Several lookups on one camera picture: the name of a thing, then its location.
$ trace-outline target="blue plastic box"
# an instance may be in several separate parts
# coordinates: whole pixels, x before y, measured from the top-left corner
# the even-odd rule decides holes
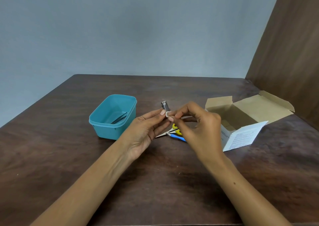
[[[108,96],[90,115],[89,123],[101,138],[118,139],[136,116],[137,100],[133,96],[113,94]],[[111,124],[128,112],[125,119]]]

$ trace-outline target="yellow scissors handle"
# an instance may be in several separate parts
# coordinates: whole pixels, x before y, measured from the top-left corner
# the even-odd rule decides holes
[[[178,129],[178,127],[175,125],[175,124],[173,124],[173,129]],[[178,135],[181,135],[181,132],[180,132],[180,130],[178,129],[178,130],[175,130],[175,133],[176,134],[178,134]]]

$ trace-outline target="wall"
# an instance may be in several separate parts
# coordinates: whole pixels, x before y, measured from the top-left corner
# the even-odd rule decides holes
[[[276,0],[0,0],[0,126],[73,74],[244,77]]]
[[[319,0],[277,0],[246,78],[319,130]]]

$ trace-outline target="hand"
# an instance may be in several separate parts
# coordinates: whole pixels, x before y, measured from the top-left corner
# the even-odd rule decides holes
[[[151,141],[170,125],[171,122],[164,118],[165,110],[151,111],[135,118],[123,132],[118,141],[128,146],[129,157],[132,160],[137,159]]]
[[[168,119],[174,121],[187,143],[203,163],[207,161],[220,162],[225,158],[221,148],[221,118],[218,114],[207,112],[197,103],[189,102],[168,115]],[[197,122],[198,124],[195,129],[191,129],[185,122]]]

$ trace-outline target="yellow-handled scissors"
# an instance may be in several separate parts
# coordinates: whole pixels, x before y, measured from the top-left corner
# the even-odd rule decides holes
[[[178,127],[177,127],[175,124],[173,124],[172,128],[171,128],[169,131],[166,131],[165,133],[162,133],[161,135],[158,135],[158,136],[156,136],[155,138],[161,137],[161,136],[163,136],[163,135],[168,135],[168,134],[178,134],[178,135],[182,135],[181,132],[180,132],[180,130],[178,129]]]

